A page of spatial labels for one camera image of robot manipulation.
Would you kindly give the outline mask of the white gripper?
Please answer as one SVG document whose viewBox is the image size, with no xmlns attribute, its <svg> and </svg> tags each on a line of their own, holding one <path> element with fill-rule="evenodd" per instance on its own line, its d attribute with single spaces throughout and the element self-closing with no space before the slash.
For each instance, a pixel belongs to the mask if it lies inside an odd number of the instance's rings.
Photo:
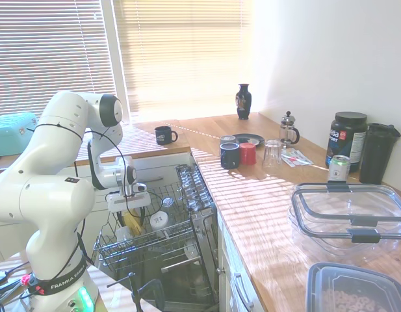
<svg viewBox="0 0 401 312">
<path fill-rule="evenodd" d="M 120 193 L 108 194 L 106 197 L 107 207 L 111 213 L 116 213 L 119 225 L 123 226 L 123 211 L 132 211 L 140 208 L 140 225 L 144 224 L 146 217 L 145 207 L 151 204 L 151 198 L 148 192 L 136 193 L 134 196 L 123 196 Z"/>
</svg>

